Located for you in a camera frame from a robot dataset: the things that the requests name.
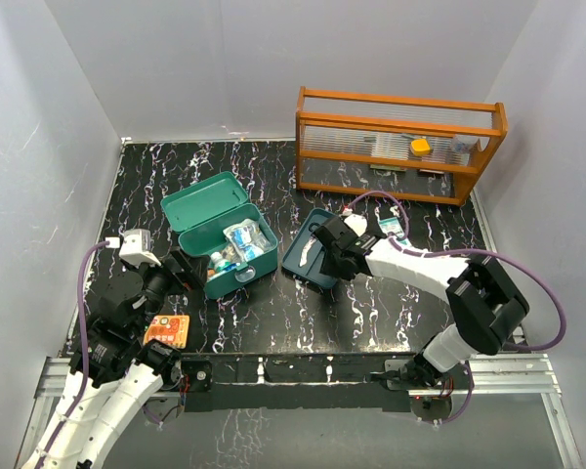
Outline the white green bottle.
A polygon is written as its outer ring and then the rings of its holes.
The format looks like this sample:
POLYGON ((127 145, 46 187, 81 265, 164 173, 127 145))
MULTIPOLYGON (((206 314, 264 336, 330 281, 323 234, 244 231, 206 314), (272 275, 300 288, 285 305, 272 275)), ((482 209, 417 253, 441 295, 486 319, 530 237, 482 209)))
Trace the white green bottle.
POLYGON ((240 264, 240 257, 236 254, 224 255, 221 252, 213 252, 210 255, 212 264, 212 273, 209 279, 218 277, 224 273, 230 272, 240 264))

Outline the blue divided tray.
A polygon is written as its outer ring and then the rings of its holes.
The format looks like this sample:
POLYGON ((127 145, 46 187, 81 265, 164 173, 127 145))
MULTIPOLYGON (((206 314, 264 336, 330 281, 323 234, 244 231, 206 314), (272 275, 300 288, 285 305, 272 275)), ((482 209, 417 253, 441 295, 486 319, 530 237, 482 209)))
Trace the blue divided tray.
POLYGON ((335 277, 320 271, 325 250, 314 235, 316 228, 333 217, 333 213, 322 208, 310 212, 282 257, 284 271, 322 289, 331 289, 336 284, 335 277))

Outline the teal medicine kit box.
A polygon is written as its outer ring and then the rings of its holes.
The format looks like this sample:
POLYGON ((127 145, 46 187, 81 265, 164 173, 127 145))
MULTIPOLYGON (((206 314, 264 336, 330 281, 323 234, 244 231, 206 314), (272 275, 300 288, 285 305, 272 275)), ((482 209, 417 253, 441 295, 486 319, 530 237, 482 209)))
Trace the teal medicine kit box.
POLYGON ((205 295, 219 299, 277 268, 278 241, 247 191, 222 172, 165 196, 161 208, 180 247, 206 256, 205 295))

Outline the white blue gauze packet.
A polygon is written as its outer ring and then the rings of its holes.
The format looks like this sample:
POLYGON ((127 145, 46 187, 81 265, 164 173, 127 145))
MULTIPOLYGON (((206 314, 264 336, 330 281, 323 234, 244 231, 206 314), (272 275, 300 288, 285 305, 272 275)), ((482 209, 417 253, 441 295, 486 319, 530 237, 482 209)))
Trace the white blue gauze packet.
POLYGON ((231 242, 244 262, 249 262, 265 254, 265 250, 256 244, 248 234, 233 234, 231 242))

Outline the clear plastic vial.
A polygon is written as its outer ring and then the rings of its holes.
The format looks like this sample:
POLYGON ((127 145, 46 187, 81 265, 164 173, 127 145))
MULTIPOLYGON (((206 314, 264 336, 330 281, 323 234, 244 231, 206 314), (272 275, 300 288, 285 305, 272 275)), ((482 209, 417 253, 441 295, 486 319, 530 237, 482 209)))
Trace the clear plastic vial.
POLYGON ((270 246, 270 242, 261 231, 259 223, 251 219, 245 219, 240 223, 228 226, 223 230, 223 233, 230 242, 233 234, 244 233, 250 235, 253 241, 263 249, 267 249, 270 246))

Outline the black handled scissors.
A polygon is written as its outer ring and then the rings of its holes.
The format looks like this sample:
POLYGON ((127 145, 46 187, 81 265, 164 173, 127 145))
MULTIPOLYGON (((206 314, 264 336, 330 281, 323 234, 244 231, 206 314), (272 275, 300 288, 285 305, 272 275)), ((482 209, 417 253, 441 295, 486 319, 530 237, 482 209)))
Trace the black handled scissors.
POLYGON ((298 266, 300 268, 309 266, 320 251, 317 245, 317 237, 315 231, 319 228, 320 223, 312 222, 309 225, 309 238, 302 247, 298 266))

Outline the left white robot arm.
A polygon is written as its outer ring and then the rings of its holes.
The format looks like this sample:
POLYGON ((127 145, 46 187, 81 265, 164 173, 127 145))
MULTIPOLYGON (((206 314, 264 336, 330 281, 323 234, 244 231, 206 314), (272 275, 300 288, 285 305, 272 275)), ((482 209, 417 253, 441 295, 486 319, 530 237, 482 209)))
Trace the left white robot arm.
POLYGON ((141 252, 129 271, 142 280, 141 290, 119 304, 102 299, 86 314, 84 280, 91 257, 100 249, 123 249, 112 237, 90 247, 77 280, 80 344, 54 414, 26 468, 101 468, 110 450, 144 404, 160 389, 182 378, 180 352, 159 339, 144 339, 147 327, 170 296, 205 286, 210 259, 174 247, 162 259, 141 252))

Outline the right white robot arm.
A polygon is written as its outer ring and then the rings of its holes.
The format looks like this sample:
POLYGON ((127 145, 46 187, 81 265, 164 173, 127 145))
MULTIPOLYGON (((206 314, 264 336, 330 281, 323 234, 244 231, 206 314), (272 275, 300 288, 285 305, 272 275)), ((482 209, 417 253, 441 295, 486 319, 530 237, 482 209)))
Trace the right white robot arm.
POLYGON ((448 328, 401 367, 372 373, 374 381, 436 388, 471 356, 499 353, 529 311, 518 287, 489 254, 451 257, 408 249, 357 215, 334 216, 313 234, 324 249, 323 274, 346 280, 359 274, 393 279, 449 307, 453 322, 448 328))

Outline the small green white sachet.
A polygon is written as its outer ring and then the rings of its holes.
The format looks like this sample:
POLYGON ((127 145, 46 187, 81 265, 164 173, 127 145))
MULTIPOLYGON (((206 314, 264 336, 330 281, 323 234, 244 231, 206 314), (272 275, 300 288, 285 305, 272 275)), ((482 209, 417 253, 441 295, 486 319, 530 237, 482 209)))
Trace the small green white sachet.
POLYGON ((394 235, 398 240, 398 243, 405 246, 411 247, 408 237, 404 234, 403 228, 399 222, 398 217, 390 217, 379 221, 380 229, 386 235, 394 235))

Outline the orange card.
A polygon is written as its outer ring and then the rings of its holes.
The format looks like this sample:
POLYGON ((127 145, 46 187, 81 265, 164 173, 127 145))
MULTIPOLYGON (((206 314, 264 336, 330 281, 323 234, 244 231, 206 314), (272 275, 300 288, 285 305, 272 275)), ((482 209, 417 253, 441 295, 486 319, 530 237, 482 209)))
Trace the orange card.
POLYGON ((176 349, 184 349, 188 342, 190 316, 157 315, 147 327, 144 343, 157 340, 176 349))

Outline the orange wooden rack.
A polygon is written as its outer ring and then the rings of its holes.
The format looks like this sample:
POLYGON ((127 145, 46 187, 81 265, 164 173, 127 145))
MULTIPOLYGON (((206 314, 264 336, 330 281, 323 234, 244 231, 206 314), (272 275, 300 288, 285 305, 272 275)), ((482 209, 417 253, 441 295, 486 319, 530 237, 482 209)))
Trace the orange wooden rack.
POLYGON ((302 87, 295 111, 299 190, 388 192, 402 200, 460 206, 508 133, 494 104, 397 97, 302 87), (450 150, 457 134, 478 136, 470 154, 450 150), (410 142, 432 151, 414 156, 410 142))

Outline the yellow small box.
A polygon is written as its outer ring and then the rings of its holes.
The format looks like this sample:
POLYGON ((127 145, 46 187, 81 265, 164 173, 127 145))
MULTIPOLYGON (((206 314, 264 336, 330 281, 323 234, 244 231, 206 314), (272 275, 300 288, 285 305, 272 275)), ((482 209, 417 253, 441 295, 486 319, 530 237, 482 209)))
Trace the yellow small box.
POLYGON ((430 154, 432 147, 426 139, 414 139, 410 142, 410 152, 414 156, 425 156, 430 154))

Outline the clear cup on rack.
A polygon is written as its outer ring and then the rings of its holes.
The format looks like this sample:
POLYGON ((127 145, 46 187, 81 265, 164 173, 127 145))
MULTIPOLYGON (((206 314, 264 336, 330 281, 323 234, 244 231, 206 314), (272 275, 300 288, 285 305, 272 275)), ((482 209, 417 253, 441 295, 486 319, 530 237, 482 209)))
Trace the clear cup on rack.
POLYGON ((451 139, 450 150, 456 154, 470 154, 479 140, 478 136, 457 134, 451 139))

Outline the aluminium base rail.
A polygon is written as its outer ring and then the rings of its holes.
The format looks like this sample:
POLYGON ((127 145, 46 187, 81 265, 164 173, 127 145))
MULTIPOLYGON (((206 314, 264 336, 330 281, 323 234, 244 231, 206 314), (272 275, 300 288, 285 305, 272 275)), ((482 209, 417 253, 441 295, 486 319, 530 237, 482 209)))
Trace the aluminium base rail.
MULTIPOLYGON (((262 407, 382 408, 409 412, 418 398, 448 402, 459 396, 471 398, 475 393, 537 394, 546 406, 564 467, 580 467, 580 456, 562 409, 561 388, 547 355, 475 355, 457 364, 431 388, 409 389, 397 382, 372 380, 372 373, 397 369, 410 358, 408 354, 379 353, 188 354, 182 357, 172 383, 148 401, 175 399, 185 412, 262 407)), ((56 400, 58 404, 69 362, 46 361, 36 399, 56 400)), ((42 423, 48 423, 51 416, 46 413, 29 423, 22 447, 26 460, 41 438, 42 423)))

